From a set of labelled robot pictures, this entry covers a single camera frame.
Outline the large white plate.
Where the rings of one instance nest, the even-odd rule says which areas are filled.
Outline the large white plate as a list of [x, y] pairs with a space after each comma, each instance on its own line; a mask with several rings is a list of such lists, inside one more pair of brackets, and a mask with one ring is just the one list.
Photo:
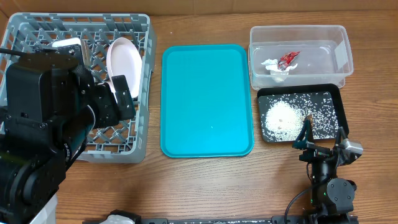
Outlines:
[[109, 77], [108, 84], [113, 93], [116, 92], [113, 81], [114, 76], [124, 75], [133, 98], [139, 96], [141, 83], [142, 58], [136, 46], [127, 38], [116, 39], [109, 47], [106, 54], [106, 68]]

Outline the red snack wrapper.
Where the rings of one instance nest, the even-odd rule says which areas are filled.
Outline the red snack wrapper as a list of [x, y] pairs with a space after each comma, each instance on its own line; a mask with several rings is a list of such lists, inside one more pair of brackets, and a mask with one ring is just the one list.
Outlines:
[[290, 64], [295, 60], [295, 58], [299, 55], [300, 51], [298, 52], [288, 52], [283, 55], [278, 61], [278, 69], [285, 70]]

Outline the white tissue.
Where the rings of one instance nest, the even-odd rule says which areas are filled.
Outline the white tissue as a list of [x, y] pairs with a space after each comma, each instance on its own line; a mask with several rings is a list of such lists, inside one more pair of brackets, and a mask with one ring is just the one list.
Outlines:
[[287, 78], [287, 75], [291, 70], [296, 69], [298, 64], [296, 63], [295, 65], [289, 65], [286, 68], [279, 68], [278, 63], [279, 61], [277, 59], [267, 59], [262, 62], [261, 65], [265, 66], [265, 69], [270, 71], [271, 78], [276, 83], [281, 83]]

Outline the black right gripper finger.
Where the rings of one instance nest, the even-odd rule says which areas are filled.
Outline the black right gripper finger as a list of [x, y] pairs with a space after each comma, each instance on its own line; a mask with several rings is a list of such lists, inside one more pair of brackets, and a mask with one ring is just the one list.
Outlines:
[[312, 122], [310, 119], [306, 118], [303, 122], [303, 128], [293, 142], [293, 148], [309, 148], [313, 144], [313, 132], [312, 132]]
[[339, 127], [335, 138], [335, 146], [339, 146], [346, 138], [347, 134], [345, 133], [344, 128], [342, 126]]

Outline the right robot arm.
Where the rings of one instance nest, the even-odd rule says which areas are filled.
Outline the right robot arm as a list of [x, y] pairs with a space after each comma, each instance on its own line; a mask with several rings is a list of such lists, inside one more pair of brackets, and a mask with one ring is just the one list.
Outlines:
[[339, 178], [337, 168], [350, 165], [363, 154], [360, 142], [348, 138], [342, 127], [338, 128], [333, 148], [317, 146], [313, 138], [313, 121], [308, 115], [303, 128], [292, 147], [300, 149], [299, 160], [307, 163], [309, 188], [301, 191], [288, 204], [284, 221], [293, 203], [310, 192], [312, 210], [306, 211], [295, 223], [357, 223], [358, 219], [349, 215], [354, 210], [353, 200], [357, 185], [352, 180]]

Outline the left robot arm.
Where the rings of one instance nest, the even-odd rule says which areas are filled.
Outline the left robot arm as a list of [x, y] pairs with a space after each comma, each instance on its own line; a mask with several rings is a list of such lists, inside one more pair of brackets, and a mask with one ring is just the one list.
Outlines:
[[91, 130], [132, 119], [124, 75], [96, 83], [76, 58], [19, 52], [1, 108], [1, 222], [29, 223], [57, 193]]

